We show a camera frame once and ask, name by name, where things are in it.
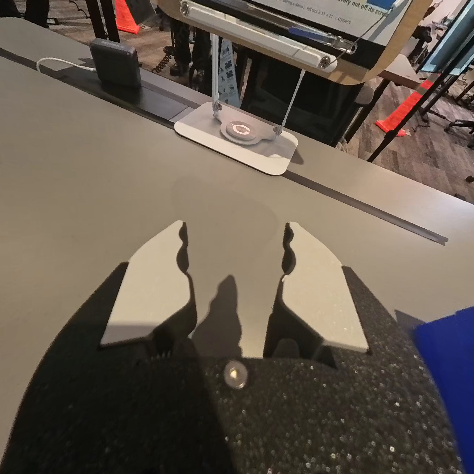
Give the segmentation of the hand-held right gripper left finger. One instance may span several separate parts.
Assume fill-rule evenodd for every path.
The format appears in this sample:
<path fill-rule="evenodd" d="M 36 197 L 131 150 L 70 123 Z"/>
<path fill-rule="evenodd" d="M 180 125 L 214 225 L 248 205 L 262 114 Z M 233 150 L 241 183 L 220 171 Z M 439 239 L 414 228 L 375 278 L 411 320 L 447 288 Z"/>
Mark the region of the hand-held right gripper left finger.
<path fill-rule="evenodd" d="M 187 226 L 177 220 L 129 259 L 100 347 L 141 344 L 151 356 L 170 355 L 197 325 L 188 268 Z"/>

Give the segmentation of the blue white patterned bag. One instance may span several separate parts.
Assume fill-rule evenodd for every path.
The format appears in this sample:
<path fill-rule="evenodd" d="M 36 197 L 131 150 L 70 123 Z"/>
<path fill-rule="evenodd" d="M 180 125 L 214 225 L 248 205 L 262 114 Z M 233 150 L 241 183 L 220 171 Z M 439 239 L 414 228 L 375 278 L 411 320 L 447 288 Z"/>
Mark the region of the blue white patterned bag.
<path fill-rule="evenodd" d="M 233 45 L 228 39 L 220 43 L 217 90 L 220 102 L 240 108 Z"/>

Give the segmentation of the screen on black tripod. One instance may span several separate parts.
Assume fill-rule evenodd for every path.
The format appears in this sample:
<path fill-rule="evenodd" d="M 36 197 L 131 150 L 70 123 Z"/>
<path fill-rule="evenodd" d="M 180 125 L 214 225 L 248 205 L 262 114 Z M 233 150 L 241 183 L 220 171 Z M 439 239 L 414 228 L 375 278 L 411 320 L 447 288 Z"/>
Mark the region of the screen on black tripod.
<path fill-rule="evenodd" d="M 442 38 L 438 41 L 430 55 L 421 65 L 419 71 L 424 73 L 437 74 L 437 79 L 428 91 L 422 96 L 420 101 L 408 113 L 405 119 L 400 122 L 394 130 L 385 133 L 381 144 L 372 152 L 367 159 L 372 163 L 379 154 L 387 148 L 388 144 L 394 140 L 406 123 L 420 112 L 425 114 L 432 106 L 435 93 L 443 94 L 448 82 L 452 78 L 458 77 L 473 61 L 473 35 L 474 35 L 474 10 L 473 1 L 467 1 L 460 10 L 456 18 L 451 22 Z"/>

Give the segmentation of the blue plastic parts bin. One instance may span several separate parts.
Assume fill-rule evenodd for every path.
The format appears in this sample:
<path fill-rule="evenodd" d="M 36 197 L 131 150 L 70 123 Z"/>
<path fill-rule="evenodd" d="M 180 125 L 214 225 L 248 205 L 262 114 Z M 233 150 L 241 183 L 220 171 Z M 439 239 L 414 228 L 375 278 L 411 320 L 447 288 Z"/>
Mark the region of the blue plastic parts bin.
<path fill-rule="evenodd" d="M 467 473 L 474 472 L 474 308 L 418 325 L 414 342 L 444 401 Z"/>

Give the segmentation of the black cube device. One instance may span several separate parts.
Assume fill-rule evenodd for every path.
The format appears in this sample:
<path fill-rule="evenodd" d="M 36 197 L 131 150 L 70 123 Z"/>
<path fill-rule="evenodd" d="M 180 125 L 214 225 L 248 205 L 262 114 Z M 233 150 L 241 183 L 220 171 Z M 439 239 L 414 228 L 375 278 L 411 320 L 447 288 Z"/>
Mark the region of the black cube device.
<path fill-rule="evenodd" d="M 99 80 L 106 85 L 138 89 L 140 65 L 136 49 L 107 39 L 94 39 L 90 51 Z"/>

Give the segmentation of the white document stand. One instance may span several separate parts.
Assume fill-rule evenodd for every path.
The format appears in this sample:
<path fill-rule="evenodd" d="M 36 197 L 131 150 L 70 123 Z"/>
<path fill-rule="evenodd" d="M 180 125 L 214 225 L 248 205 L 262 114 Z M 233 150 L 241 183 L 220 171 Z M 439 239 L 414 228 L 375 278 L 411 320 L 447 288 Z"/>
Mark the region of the white document stand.
<path fill-rule="evenodd" d="M 257 1 L 157 1 L 171 18 L 210 32 L 211 39 L 212 101 L 177 121 L 175 132 L 264 174 L 282 175 L 298 145 L 283 129 L 305 73 L 344 86 L 366 83 L 396 59 L 430 4 L 413 0 L 388 42 L 379 44 L 363 39 L 365 33 L 355 37 Z M 219 38 L 300 69 L 281 124 L 220 102 Z"/>

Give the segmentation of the orange traffic cone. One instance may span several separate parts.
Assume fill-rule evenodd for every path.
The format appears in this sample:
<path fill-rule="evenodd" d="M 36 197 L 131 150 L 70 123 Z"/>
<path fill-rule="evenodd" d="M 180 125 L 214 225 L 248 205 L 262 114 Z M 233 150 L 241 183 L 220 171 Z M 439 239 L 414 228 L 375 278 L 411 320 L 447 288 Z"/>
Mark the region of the orange traffic cone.
<path fill-rule="evenodd" d="M 134 21 L 133 16 L 125 0 L 115 0 L 116 26 L 119 31 L 138 34 L 139 25 Z"/>
<path fill-rule="evenodd" d="M 384 120 L 377 120 L 375 125 L 383 132 L 388 133 L 399 126 L 400 122 L 408 115 L 413 107 L 420 101 L 422 96 L 429 90 L 437 79 L 437 74 L 430 75 L 425 79 L 412 94 L 405 99 L 405 101 L 398 106 L 388 117 Z"/>

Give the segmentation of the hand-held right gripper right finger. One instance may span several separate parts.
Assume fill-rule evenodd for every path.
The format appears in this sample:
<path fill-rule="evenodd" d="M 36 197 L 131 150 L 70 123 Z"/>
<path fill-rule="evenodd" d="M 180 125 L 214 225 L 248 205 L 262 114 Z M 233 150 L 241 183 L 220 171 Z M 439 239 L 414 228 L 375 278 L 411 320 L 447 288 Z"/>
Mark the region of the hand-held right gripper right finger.
<path fill-rule="evenodd" d="M 296 222 L 285 225 L 281 268 L 264 358 L 330 359 L 333 349 L 369 353 L 343 265 Z"/>

